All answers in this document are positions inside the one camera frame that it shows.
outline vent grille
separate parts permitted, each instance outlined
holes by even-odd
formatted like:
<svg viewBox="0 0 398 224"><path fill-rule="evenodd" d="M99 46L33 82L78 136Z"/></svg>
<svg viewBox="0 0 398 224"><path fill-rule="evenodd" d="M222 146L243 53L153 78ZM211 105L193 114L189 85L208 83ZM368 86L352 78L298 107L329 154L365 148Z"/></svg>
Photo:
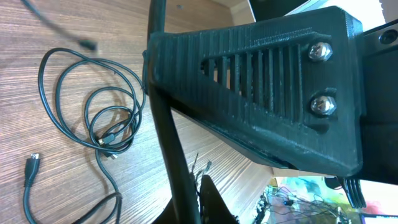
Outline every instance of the vent grille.
<svg viewBox="0 0 398 224"><path fill-rule="evenodd" d="M303 120L300 45L209 58L201 67L206 77L268 113Z"/></svg>

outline black cable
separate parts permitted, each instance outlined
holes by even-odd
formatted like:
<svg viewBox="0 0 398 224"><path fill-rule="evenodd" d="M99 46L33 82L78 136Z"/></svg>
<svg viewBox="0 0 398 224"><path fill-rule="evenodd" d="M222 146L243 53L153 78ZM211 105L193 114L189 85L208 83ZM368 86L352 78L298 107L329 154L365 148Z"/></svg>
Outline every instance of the black cable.
<svg viewBox="0 0 398 224"><path fill-rule="evenodd" d="M49 21L45 16L41 15L41 13L28 1L28 0L21 0L22 3L28 8L40 21L42 21L46 26L54 30L55 32L63 35L64 37L77 42L80 46L87 48L89 50L96 50L96 42L86 39L86 38L81 38L79 36L76 36L74 34L69 33L65 29L59 27L58 25L52 23Z"/></svg>
<svg viewBox="0 0 398 224"><path fill-rule="evenodd" d="M50 109L50 105L47 102L47 98L45 96L44 92L44 70L45 66L47 63L47 60L49 57L54 54L55 52L67 52L70 54L73 54L77 57L80 57L82 60L74 63L73 65L69 66L65 71L62 72L61 76L58 79L56 91L55 91L55 107L57 111L57 118L55 115L52 113ZM94 63L96 65L102 66L104 68L110 69L114 72L114 74L119 75L128 85L129 85L129 91L124 90L122 88L118 87L104 87L100 88L99 90L96 90L94 93L90 95L88 98L86 105L85 105L85 124L86 128L89 132L90 135L90 140L91 142L84 141L82 139L79 139L75 134L72 133L70 128L67 126L65 123L65 120L63 119L62 116L62 111L60 107L60 92L62 88L62 82L63 79L71 72L74 68L76 68L79 65L84 65L86 63ZM136 97L136 92L134 91L131 82L117 69L114 67L110 66L114 65L116 67L122 68L125 71L127 71L130 75L132 75L137 82L140 84L143 92L143 99L142 103L140 104L137 100ZM133 142L134 136L137 133L139 126L141 125L142 121L142 109L145 105L146 102L146 95L143 90L143 85L139 77L129 68L125 67L124 65L121 65L119 63L113 62L111 60L107 59L102 59L102 58L88 58L74 50L70 49L64 49L64 48L56 48L49 50L43 57L41 63L40 63L40 68L39 68L39 75L38 75L38 86L39 86L39 94L40 94L40 99L42 100L42 103L44 105L44 108L51 119L51 121L54 123L54 125L68 138L74 140L77 143L80 143L86 147L90 147L95 149L95 158L98 163L99 168L103 172L103 174L108 178L108 180L111 182L115 193L107 196L106 198L102 199L102 201L98 202L89 212L87 212L85 215L83 215L80 219L75 221L74 223L83 223L85 220L89 219L100 207L102 207L108 200L115 198L116 197L116 202L113 208L113 211L109 214L107 218L105 218L101 223L106 223L110 219L112 219L113 215L116 213L116 223L119 223L120 221L120 215L121 215L121 204L122 204L122 196L119 193L118 186L116 182L113 180L111 175L108 173L108 171L105 169L104 165L102 164L101 161L101 155L100 153L103 153L105 156L112 156L116 154L120 154L128 150ZM133 107L132 109L125 107L125 106L109 106L105 109L102 109L100 112L98 112L94 118L91 120L91 122L88 119L88 108L90 106L90 103L92 99L100 92L102 91L108 91L108 90L116 90L116 91L121 91L128 96L130 96L133 99ZM106 111L109 110L124 110L129 114L129 117L125 119L124 121L121 121L114 126L110 127L105 133L98 137L94 133L94 125L97 119ZM116 136L119 134L122 134L124 131L127 129L130 129L131 133L126 139L122 139L119 143L116 144L110 144L113 140L115 140ZM39 161L36 161L34 158L34 155L32 155L31 159L27 160L26 168L25 168L25 192L24 192L24 212L26 215L26 218L28 219L29 223L36 223L36 221L32 218L32 215L29 210L29 190L30 187L33 184L34 177L36 173L38 172L39 169Z"/></svg>

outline bolt head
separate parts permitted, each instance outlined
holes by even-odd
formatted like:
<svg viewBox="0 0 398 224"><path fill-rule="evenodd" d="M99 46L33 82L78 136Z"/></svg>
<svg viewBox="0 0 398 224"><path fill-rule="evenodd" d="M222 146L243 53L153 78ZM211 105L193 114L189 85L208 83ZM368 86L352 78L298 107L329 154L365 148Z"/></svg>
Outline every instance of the bolt head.
<svg viewBox="0 0 398 224"><path fill-rule="evenodd" d="M333 55L331 45L324 42L319 42L310 47L308 56L314 62L326 62Z"/></svg>
<svg viewBox="0 0 398 224"><path fill-rule="evenodd" d="M336 109L336 101L331 96L319 96L311 102L311 110L319 115L332 115Z"/></svg>

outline wooden table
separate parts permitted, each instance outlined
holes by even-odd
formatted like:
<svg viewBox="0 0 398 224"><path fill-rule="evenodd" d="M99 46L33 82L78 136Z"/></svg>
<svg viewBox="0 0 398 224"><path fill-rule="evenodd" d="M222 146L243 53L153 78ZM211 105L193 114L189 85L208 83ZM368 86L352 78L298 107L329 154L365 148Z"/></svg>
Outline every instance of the wooden table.
<svg viewBox="0 0 398 224"><path fill-rule="evenodd" d="M70 32L96 39L101 49L98 57L119 62L141 76L149 0L36 0L33 3ZM232 25L229 9L210 0L169 0L167 6L167 32ZM30 197L32 213L39 222L71 223L112 192L112 186L96 165L94 150L71 141L57 130L40 101L37 71L44 53L54 47L79 50L75 43L43 26L19 0L0 2L1 223L27 223L22 210L24 166L33 152L40 153L42 158ZM54 105L58 76L78 60L68 54L57 54L50 59L45 71L50 105ZM82 120L84 100L92 91L110 85L127 87L120 78L94 65L82 66L66 77L62 89L63 115L80 138L87 139ZM101 93L90 107L91 118L106 106L131 103L117 92ZM96 128L103 129L112 119L123 116L106 113ZM210 160L213 165L209 174L231 213L238 215L242 223L248 222L271 170L246 159L180 115L174 114L174 119L188 165L192 165L197 153L197 170ZM123 194L121 223L150 223L161 213L171 193L149 102L132 148L114 161L104 159L104 164ZM108 203L87 223L98 223L112 207L113 202Z"/></svg>

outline silver bolt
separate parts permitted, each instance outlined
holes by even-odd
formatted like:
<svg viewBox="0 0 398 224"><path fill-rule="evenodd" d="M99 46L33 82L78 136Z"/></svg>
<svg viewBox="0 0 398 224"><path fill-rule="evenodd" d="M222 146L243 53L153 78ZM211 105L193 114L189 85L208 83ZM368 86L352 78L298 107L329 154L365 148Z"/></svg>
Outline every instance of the silver bolt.
<svg viewBox="0 0 398 224"><path fill-rule="evenodd" d="M32 153L32 154L30 155L30 158L32 158L32 159L38 159L38 158L39 158L39 153Z"/></svg>
<svg viewBox="0 0 398 224"><path fill-rule="evenodd" d="M311 102L311 110L319 115L331 115L336 109L336 101L331 96L319 96Z"/></svg>
<svg viewBox="0 0 398 224"><path fill-rule="evenodd" d="M315 62L326 62L332 54L333 50L330 44L319 42L311 46L308 56Z"/></svg>

